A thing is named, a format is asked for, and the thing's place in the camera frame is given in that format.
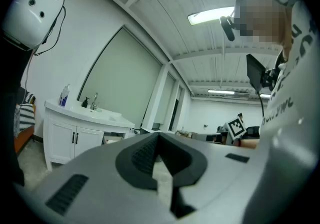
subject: ceiling light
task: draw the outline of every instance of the ceiling light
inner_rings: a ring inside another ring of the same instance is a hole
[[[234,7],[207,10],[188,16],[191,25],[219,19],[222,16],[229,16],[234,11]]]
[[[262,98],[270,98],[270,97],[271,97],[270,94],[260,94],[260,96],[261,96]]]
[[[234,91],[228,90],[208,90],[209,93],[217,93],[217,94],[234,94]]]

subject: cabinet door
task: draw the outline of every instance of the cabinet door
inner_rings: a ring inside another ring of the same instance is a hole
[[[50,157],[62,161],[73,159],[77,127],[49,119]]]
[[[90,148],[101,146],[103,139],[103,131],[89,130],[77,127],[75,139],[74,156],[77,157]]]

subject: floor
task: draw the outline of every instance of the floor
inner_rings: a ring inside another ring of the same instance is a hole
[[[50,174],[45,162],[44,145],[37,141],[30,140],[24,147],[18,161],[20,168],[24,172],[25,188],[29,191],[35,189],[41,181]],[[53,171],[59,168],[60,164],[52,163]],[[153,168],[153,178],[158,181],[159,199],[170,207],[172,196],[172,176],[166,168],[164,162],[156,162]]]

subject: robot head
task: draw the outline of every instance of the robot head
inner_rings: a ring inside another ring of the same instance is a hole
[[[13,0],[2,23],[4,38],[23,49],[35,49],[48,36],[64,0]]]

